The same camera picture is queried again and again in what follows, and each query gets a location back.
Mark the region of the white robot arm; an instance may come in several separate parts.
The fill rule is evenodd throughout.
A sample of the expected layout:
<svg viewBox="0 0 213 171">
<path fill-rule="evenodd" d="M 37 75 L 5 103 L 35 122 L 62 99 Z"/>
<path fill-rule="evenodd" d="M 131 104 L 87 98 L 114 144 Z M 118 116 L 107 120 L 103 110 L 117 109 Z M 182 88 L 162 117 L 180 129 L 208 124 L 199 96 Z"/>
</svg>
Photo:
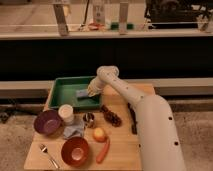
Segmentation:
<svg viewBox="0 0 213 171">
<path fill-rule="evenodd" d="M 106 85 L 116 90 L 133 108 L 143 171 L 187 171 L 173 112 L 157 94 L 147 94 L 119 78 L 116 66 L 101 66 L 88 86 L 90 97 Z"/>
</svg>

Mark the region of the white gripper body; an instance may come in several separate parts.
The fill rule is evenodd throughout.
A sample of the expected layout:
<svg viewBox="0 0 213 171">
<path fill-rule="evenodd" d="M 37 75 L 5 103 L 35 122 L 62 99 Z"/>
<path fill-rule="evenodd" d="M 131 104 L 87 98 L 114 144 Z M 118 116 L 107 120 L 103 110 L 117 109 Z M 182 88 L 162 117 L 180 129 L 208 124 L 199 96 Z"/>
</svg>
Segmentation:
<svg viewBox="0 0 213 171">
<path fill-rule="evenodd" d="M 95 77 L 88 85 L 87 91 L 90 97 L 100 94 L 105 87 L 105 83 L 99 78 Z"/>
</svg>

